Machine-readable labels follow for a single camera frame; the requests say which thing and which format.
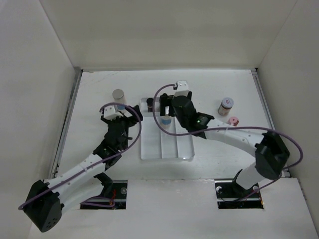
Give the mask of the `silver-lid white bead jar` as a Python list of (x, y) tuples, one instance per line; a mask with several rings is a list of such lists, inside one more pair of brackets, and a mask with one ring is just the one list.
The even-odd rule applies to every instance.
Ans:
[(126, 104), (126, 98), (125, 98), (125, 93), (121, 89), (115, 89), (112, 92), (112, 96), (114, 99), (114, 102), (119, 103), (121, 105), (116, 105), (117, 109), (119, 111), (125, 111), (124, 105)]

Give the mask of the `small black-cap spice bottle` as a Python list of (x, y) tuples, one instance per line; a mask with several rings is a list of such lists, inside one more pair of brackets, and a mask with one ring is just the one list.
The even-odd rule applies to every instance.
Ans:
[(148, 112), (149, 113), (153, 112), (154, 99), (153, 98), (147, 98), (146, 103), (147, 103)]

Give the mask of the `silver-lid blue-label jar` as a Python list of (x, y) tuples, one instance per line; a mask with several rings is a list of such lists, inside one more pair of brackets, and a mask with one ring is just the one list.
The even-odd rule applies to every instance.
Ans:
[(171, 126), (172, 117), (169, 115), (169, 106), (165, 107), (164, 115), (160, 117), (160, 124), (163, 129), (168, 130)]

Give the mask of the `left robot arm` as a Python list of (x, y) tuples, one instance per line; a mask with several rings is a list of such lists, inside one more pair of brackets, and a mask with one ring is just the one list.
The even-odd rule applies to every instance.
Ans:
[(102, 142), (82, 162), (59, 177), (34, 182), (22, 210), (45, 233), (60, 221), (62, 215), (77, 204), (87, 204), (95, 197), (108, 198), (113, 181), (106, 171), (114, 166), (122, 154), (134, 143), (129, 143), (129, 128), (141, 125), (143, 116), (138, 105), (124, 106), (130, 116), (117, 110), (117, 103), (100, 109), (101, 120), (108, 126)]

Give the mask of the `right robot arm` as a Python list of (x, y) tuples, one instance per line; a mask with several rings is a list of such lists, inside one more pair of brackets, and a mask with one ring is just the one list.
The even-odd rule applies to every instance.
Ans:
[(235, 196), (243, 197), (264, 179), (276, 180), (280, 177), (290, 152), (276, 132), (268, 130), (259, 134), (236, 129), (211, 115), (197, 112), (191, 101), (191, 93), (187, 96), (162, 94), (159, 104), (162, 115), (169, 112), (191, 135), (223, 142), (255, 158), (250, 166), (241, 169), (233, 178), (231, 191)]

